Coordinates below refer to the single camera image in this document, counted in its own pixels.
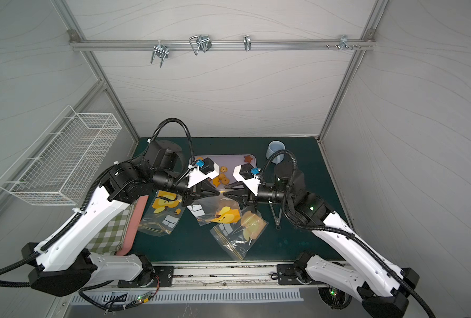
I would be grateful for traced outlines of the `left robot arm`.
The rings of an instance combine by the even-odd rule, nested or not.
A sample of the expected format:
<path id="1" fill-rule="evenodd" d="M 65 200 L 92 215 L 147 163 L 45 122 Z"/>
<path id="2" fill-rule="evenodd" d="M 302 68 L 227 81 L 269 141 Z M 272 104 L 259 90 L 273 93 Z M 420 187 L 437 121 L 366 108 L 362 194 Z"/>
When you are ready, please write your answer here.
<path id="1" fill-rule="evenodd" d="M 79 208 L 54 234 L 39 243 L 29 243 L 23 259 L 0 269 L 0 287 L 31 288 L 57 297 L 72 294 L 97 280 L 141 280 L 148 283 L 153 266 L 145 257 L 103 256 L 87 249 L 88 243 L 118 214 L 141 197 L 154 191 L 175 193 L 184 206 L 219 191 L 208 180 L 217 177 L 220 167 L 210 158 L 182 160 L 182 172 L 174 172 L 181 149 L 174 143 L 158 142 L 157 136 L 177 118 L 165 119 L 145 150 L 132 159 L 117 162 L 104 170 L 88 189 Z"/>

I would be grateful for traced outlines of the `clear resealable bag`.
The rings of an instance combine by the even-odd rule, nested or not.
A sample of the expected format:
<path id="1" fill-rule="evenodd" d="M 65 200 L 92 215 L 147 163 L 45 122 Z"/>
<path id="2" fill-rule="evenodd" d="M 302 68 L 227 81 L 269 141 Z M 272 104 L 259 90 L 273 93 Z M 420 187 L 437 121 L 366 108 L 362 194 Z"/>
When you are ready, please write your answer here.
<path id="1" fill-rule="evenodd" d="M 186 208 L 200 226 L 209 223 L 237 223 L 242 218 L 239 203 L 223 194 L 193 201 Z"/>

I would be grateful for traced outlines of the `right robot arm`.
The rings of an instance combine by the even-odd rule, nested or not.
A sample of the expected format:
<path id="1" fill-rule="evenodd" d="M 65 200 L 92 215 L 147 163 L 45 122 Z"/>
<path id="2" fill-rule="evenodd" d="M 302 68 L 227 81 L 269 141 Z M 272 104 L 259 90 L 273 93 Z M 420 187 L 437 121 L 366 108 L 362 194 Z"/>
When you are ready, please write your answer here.
<path id="1" fill-rule="evenodd" d="M 282 216 L 297 229 L 311 232 L 330 245 L 346 262 L 338 264 L 317 254 L 302 253 L 295 261 L 299 283 L 327 284 L 361 303 L 372 317 L 404 317 L 414 298 L 428 317 L 434 311 L 418 294 L 419 275 L 401 268 L 370 247 L 326 201 L 306 187 L 304 173 L 289 150 L 272 154 L 263 168 L 236 166 L 229 198 L 246 207 L 279 204 Z"/>

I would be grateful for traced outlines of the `resealable bag table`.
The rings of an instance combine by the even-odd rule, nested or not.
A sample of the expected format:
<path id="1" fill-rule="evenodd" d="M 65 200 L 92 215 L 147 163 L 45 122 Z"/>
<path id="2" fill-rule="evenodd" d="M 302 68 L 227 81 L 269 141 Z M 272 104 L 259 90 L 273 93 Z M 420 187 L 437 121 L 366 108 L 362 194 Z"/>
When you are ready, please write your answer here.
<path id="1" fill-rule="evenodd" d="M 220 223 L 210 229 L 218 245 L 236 262 L 243 261 L 268 222 L 254 209 L 245 208 L 236 223 Z"/>

